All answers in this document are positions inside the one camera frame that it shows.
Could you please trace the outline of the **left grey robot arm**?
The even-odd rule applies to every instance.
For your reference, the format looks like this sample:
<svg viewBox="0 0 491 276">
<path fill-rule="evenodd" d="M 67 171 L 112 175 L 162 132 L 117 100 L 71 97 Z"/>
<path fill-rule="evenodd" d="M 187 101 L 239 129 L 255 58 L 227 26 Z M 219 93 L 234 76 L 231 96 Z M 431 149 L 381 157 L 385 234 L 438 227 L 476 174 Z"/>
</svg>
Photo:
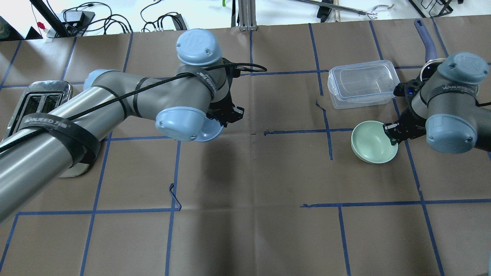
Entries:
<svg viewBox="0 0 491 276">
<path fill-rule="evenodd" d="M 231 96 L 242 64 L 222 56 L 214 34 L 186 30 L 175 46 L 180 65 L 174 77 L 95 70 L 73 99 L 19 120 L 16 133 L 1 143 L 2 223 L 69 168 L 96 161 L 101 141 L 130 116 L 153 120 L 160 133 L 180 141 L 208 141 L 212 125 L 219 135 L 243 118 L 244 108 Z"/>
</svg>

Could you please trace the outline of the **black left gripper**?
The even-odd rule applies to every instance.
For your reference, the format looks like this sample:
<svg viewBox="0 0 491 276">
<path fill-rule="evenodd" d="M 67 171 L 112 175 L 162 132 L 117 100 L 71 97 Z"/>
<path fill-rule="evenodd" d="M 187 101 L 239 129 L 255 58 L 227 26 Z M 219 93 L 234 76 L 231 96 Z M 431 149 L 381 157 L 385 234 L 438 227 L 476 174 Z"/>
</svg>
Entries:
<svg viewBox="0 0 491 276">
<path fill-rule="evenodd" d="M 227 128 L 228 124 L 235 123 L 244 116 L 244 108 L 236 106 L 232 101 L 231 86 L 233 79 L 240 76 L 240 70 L 235 65 L 224 68 L 226 71 L 227 94 L 217 102 L 211 102 L 206 113 L 207 119 L 216 120 L 220 126 Z"/>
</svg>

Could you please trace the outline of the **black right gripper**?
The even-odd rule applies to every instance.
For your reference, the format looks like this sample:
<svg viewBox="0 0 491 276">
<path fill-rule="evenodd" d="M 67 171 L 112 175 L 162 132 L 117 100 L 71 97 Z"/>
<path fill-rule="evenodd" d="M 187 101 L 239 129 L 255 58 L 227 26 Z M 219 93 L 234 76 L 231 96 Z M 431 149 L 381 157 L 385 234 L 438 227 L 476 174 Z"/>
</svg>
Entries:
<svg viewBox="0 0 491 276">
<path fill-rule="evenodd" d="M 394 96 L 403 97 L 407 102 L 407 107 L 394 123 L 383 124 L 384 133 L 391 145 L 398 145 L 405 140 L 413 140 L 426 134 L 426 119 L 417 115 L 412 108 L 412 100 L 418 96 L 423 85 L 424 82 L 421 80 L 409 80 L 395 87 Z"/>
</svg>

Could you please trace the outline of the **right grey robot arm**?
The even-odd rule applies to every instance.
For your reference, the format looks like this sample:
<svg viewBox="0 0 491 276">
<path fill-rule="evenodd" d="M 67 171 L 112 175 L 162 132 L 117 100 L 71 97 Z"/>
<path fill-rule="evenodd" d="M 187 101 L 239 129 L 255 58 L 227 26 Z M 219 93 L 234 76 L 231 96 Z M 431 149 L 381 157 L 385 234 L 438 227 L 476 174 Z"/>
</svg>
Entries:
<svg viewBox="0 0 491 276">
<path fill-rule="evenodd" d="M 461 154 L 473 148 L 490 151 L 490 110 L 477 100 L 479 85 L 489 75 L 479 55 L 458 52 L 428 62 L 419 77 L 402 82 L 394 95 L 407 108 L 394 123 L 383 125 L 391 145 L 426 137 L 441 153 Z"/>
</svg>

